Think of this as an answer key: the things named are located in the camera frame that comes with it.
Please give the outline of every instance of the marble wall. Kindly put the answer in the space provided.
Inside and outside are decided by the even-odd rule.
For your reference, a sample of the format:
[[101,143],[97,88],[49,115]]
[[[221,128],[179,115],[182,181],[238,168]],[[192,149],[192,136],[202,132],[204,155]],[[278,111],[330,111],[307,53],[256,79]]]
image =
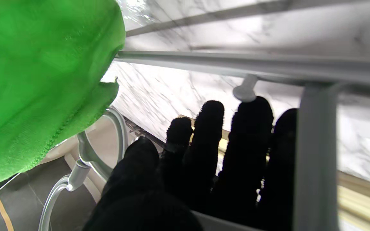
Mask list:
[[[370,60],[370,0],[117,0],[124,16],[125,51],[290,54]],[[114,62],[103,81],[118,78],[113,105],[165,140],[170,121],[193,117],[210,99],[225,108],[230,129],[241,79]],[[302,88],[259,82],[257,95],[277,119],[298,107]],[[370,181],[370,98],[343,95],[338,106],[338,169]]]

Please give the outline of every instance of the metal rack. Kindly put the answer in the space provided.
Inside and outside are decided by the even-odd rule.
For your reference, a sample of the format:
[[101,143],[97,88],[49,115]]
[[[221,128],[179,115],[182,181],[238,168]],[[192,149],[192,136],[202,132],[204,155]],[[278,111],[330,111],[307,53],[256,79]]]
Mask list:
[[[241,77],[244,78],[242,85],[233,91],[234,96],[241,101],[252,101],[255,98],[253,87],[257,80],[304,86],[296,141],[294,230],[339,230],[336,189],[337,99],[338,94],[344,91],[370,96],[370,61],[160,51],[120,52],[114,61]],[[119,119],[116,116],[113,121],[121,142],[119,149],[125,150],[125,127],[121,123],[123,120]],[[48,230],[47,223],[56,193],[65,188],[72,191],[82,185],[89,167],[104,180],[109,176],[109,167],[89,148],[84,135],[85,133],[78,135],[83,164],[77,164],[71,175],[66,176],[67,181],[61,179],[51,191],[41,216],[40,231]],[[207,215],[195,214],[206,230],[254,230]]]

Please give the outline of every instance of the green microfiber cloth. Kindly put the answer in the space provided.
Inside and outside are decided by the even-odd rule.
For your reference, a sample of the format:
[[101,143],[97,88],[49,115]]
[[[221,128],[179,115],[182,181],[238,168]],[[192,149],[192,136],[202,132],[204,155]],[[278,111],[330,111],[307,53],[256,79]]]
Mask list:
[[0,0],[0,181],[102,115],[124,41],[115,0]]

